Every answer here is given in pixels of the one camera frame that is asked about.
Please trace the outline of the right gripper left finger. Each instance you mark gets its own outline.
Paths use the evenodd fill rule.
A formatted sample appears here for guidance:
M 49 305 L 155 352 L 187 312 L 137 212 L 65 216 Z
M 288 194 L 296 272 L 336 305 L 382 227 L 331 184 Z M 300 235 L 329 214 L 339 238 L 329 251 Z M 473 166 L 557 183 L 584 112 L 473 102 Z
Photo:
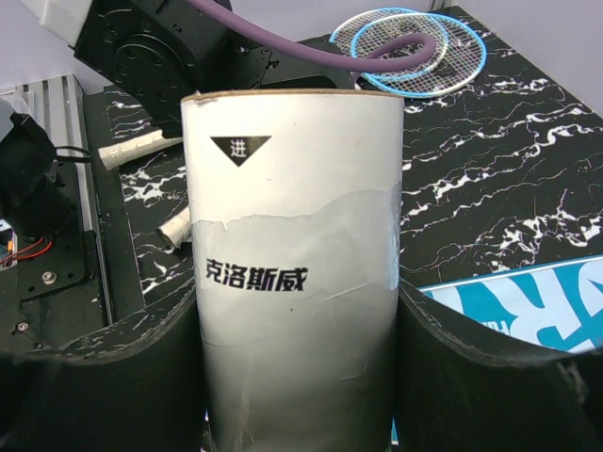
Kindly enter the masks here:
M 60 349 L 1 355 L 4 451 L 199 451 L 206 406 L 193 280 Z

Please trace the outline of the blue racket cover bag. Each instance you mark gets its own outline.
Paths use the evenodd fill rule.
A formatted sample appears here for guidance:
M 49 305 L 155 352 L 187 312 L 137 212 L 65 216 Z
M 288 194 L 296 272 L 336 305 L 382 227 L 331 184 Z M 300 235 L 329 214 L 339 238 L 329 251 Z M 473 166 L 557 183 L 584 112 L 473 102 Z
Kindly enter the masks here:
M 602 257 L 425 286 L 420 291 L 499 333 L 582 353 L 602 347 Z

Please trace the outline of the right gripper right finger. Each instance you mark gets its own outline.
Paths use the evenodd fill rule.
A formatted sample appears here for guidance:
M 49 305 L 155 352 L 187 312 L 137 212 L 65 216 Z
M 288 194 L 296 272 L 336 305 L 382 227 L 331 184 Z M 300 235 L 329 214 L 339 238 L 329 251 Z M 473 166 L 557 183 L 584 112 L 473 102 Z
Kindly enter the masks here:
M 493 331 L 399 283 L 395 424 L 403 451 L 599 451 L 602 351 Z

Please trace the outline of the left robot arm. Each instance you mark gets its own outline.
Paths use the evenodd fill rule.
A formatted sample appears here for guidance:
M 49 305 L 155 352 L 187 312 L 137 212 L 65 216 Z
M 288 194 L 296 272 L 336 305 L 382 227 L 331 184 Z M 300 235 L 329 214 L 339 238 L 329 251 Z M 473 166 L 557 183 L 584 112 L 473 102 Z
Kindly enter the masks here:
M 74 56 L 132 95 L 163 137 L 182 135 L 180 102 L 231 89 L 353 89 L 350 73 L 244 38 L 186 1 L 27 1 Z

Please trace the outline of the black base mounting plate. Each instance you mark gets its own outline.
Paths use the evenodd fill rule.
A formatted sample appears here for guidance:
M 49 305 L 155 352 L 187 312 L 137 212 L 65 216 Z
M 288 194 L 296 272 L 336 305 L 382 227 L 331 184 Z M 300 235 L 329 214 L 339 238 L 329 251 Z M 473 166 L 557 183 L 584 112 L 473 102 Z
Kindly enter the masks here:
M 47 175 L 70 203 L 46 239 L 17 237 L 23 259 L 1 269 L 1 351 L 60 349 L 145 305 L 119 175 L 97 152 L 56 161 Z

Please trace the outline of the white shuttlecock tube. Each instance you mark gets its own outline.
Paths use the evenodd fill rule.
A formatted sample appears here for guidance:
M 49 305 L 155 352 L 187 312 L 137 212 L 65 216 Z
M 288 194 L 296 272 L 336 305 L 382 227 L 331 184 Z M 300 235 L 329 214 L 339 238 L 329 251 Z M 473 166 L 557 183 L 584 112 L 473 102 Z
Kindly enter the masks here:
M 214 446 L 388 449 L 403 100 L 238 90 L 181 112 Z

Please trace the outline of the blue badminton racket back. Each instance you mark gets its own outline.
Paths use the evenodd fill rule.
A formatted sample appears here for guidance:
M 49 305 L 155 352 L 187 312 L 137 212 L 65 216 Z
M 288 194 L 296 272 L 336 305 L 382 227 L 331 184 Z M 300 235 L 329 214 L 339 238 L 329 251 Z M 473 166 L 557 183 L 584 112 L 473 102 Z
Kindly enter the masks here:
M 468 25 L 449 16 L 408 12 L 364 25 L 351 40 L 353 57 L 369 57 L 394 39 L 423 33 L 436 41 L 434 54 L 410 70 L 363 73 L 373 87 L 407 98 L 432 98 L 461 89 L 485 66 L 487 51 L 481 37 Z

